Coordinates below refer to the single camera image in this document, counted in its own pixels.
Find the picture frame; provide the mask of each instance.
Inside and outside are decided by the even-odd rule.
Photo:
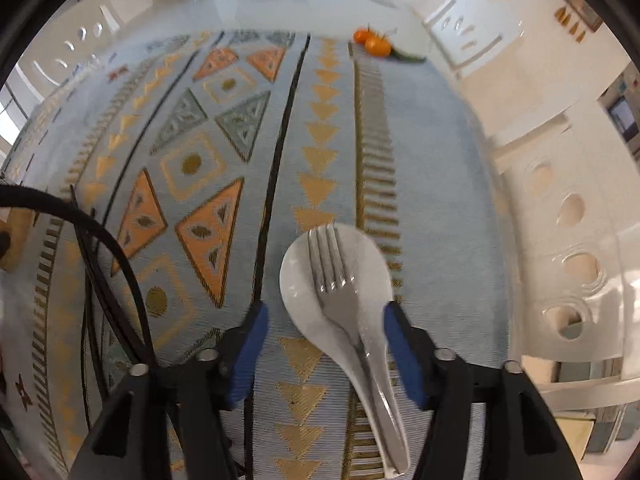
[[[589,27],[591,32],[600,28],[603,19],[597,15],[596,11],[584,0],[565,0],[569,6],[580,16],[581,20]]]

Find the white table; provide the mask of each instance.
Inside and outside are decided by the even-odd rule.
[[[457,88],[420,18],[409,6],[391,0],[163,0],[127,23],[118,40],[134,44],[222,28],[292,30],[350,40],[356,29],[367,25],[380,32],[397,29],[390,37],[395,46],[427,56]]]

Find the orange triangle pattern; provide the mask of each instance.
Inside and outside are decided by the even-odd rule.
[[[322,70],[321,68],[316,69],[315,72],[318,79],[325,85],[331,85],[342,77],[342,74],[331,72],[330,70]]]
[[[335,180],[299,173],[300,186],[313,207],[318,207],[335,189]]]
[[[284,58],[284,48],[265,48],[247,56],[247,62],[260,72],[267,81],[273,83]]]
[[[244,179],[211,197],[175,226],[200,283],[216,307],[225,299],[226,268]]]
[[[89,209],[98,200],[98,197],[107,191],[107,187],[100,182],[87,182],[82,186],[80,203],[83,208]]]
[[[305,123],[306,130],[314,138],[315,142],[324,146],[338,131],[336,126],[322,123]]]
[[[337,111],[338,107],[328,103],[309,103],[314,114],[321,121],[325,121],[332,117]]]
[[[156,68],[156,79],[163,78],[163,77],[169,75],[171,72],[172,72],[172,70],[167,65],[165,65],[163,67]]]
[[[320,465],[319,460],[290,460],[277,458],[275,464],[285,480],[308,480]]]
[[[175,61],[178,61],[181,57],[182,54],[169,54],[168,56],[164,56],[164,65],[169,66]]]
[[[291,415],[298,423],[304,422],[311,415],[327,391],[326,386],[318,384],[276,383],[276,389],[288,404]]]
[[[140,111],[140,108],[143,108],[146,105],[146,102],[148,101],[149,96],[148,95],[141,95],[140,97],[135,97],[133,99],[133,109],[135,111]]]
[[[330,101],[334,97],[340,95],[339,90],[336,90],[335,88],[331,88],[329,86],[313,85],[311,88],[318,96],[318,99],[320,99],[323,103]]]
[[[140,171],[131,192],[131,197],[120,225],[118,243],[127,258],[132,258],[166,229],[166,220],[156,198],[156,192],[146,170]],[[113,276],[120,266],[114,259],[111,264]]]
[[[307,339],[279,337],[278,341],[287,361],[300,382],[306,383],[322,358],[322,351]]]
[[[145,95],[155,90],[160,83],[161,83],[161,80],[159,79],[153,79],[152,81],[145,83]]]
[[[325,213],[318,209],[308,209],[306,207],[292,208],[293,216],[296,218],[300,231],[309,231],[314,227],[330,224],[335,220],[333,213]]]
[[[95,163],[95,177],[100,180],[102,176],[111,169],[111,166],[115,163],[115,159],[112,156],[99,156]]]
[[[335,150],[304,146],[302,148],[302,154],[305,156],[311,171],[315,174],[321,174],[326,170],[327,165],[334,161],[338,152]]]
[[[235,63],[237,60],[238,56],[236,56],[236,53],[230,48],[215,48],[209,52],[207,59],[204,60],[201,67],[193,75],[193,80],[198,81],[199,79],[215,74],[219,70]]]
[[[285,441],[287,448],[297,459],[306,455],[306,452],[323,432],[324,428],[318,426],[276,424],[276,433]]]
[[[129,128],[133,123],[135,123],[140,118],[139,115],[123,115],[120,118],[120,132],[124,133],[124,130]]]
[[[109,137],[109,151],[112,152],[127,139],[129,139],[129,136],[126,134],[111,134]]]
[[[327,70],[331,70],[334,66],[340,65],[340,62],[331,57],[318,56],[318,61],[324,66]]]

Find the black cable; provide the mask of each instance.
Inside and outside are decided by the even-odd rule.
[[[72,204],[77,204],[73,189]],[[148,348],[141,343],[129,319],[115,299],[107,280],[100,270],[98,261],[91,251],[91,242],[87,234],[77,225],[74,227],[76,229],[76,237],[78,238],[78,245],[82,259],[84,260],[86,273],[91,280],[95,295],[98,298],[104,315],[113,328],[113,332],[120,341],[122,348],[132,362],[143,362],[147,365],[155,365],[155,358],[152,352],[149,352]]]
[[[151,332],[148,325],[148,319],[146,317],[144,302],[142,300],[142,293],[140,292],[140,286],[138,285],[136,275],[133,272],[127,257],[111,233],[89,215],[77,208],[74,208],[62,199],[29,187],[0,185],[0,207],[26,208],[40,213],[57,216],[73,224],[76,227],[76,234],[78,233],[78,228],[81,228],[94,236],[111,251],[117,263],[120,265],[120,269],[127,281],[127,285],[129,285],[131,290],[131,295],[138,311],[140,326],[142,327],[144,344],[140,342],[140,338],[138,338],[138,335],[135,330],[133,330],[129,320],[124,316],[122,309],[118,305],[117,301],[115,301],[113,293],[111,292],[109,285],[106,283],[104,275],[97,265],[97,262],[95,262],[96,264],[94,265],[91,258],[87,255],[87,258],[85,259],[85,262],[89,263],[87,271],[95,280],[95,282],[94,280],[92,280],[92,282],[96,295],[98,296],[98,300],[100,300],[100,298],[104,300],[100,301],[103,308],[105,305],[108,305],[107,309],[105,309],[105,315],[108,319],[109,317],[113,318],[114,324],[112,324],[112,328],[114,329],[116,336],[118,336],[118,332],[120,332],[120,337],[118,339],[123,345],[123,348],[127,351],[126,347],[129,347],[129,352],[131,354],[129,358],[132,359],[132,361],[145,362],[146,364],[156,366],[156,358],[153,352],[153,341],[151,339]]]
[[[95,218],[95,209],[91,209],[91,218]],[[109,398],[109,388],[107,387],[107,381],[104,379],[104,372],[102,370],[102,359],[100,357],[100,349],[98,348],[98,337],[95,333],[95,319],[94,319],[94,290],[91,286],[91,277],[89,273],[84,273],[84,322],[86,324],[86,332],[89,338],[89,351],[91,352],[91,362],[94,366],[95,381],[98,384],[98,392],[102,403]]]

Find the metal screw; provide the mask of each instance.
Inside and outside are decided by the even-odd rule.
[[[137,365],[133,365],[129,369],[129,373],[134,377],[140,377],[146,375],[149,372],[149,367],[143,363],[138,363]]]
[[[198,361],[215,361],[218,351],[215,348],[205,348],[198,354]]]
[[[448,348],[437,348],[433,353],[438,361],[453,361],[456,353]]]
[[[520,364],[516,361],[507,361],[504,364],[504,369],[507,370],[510,374],[521,374],[522,368]]]

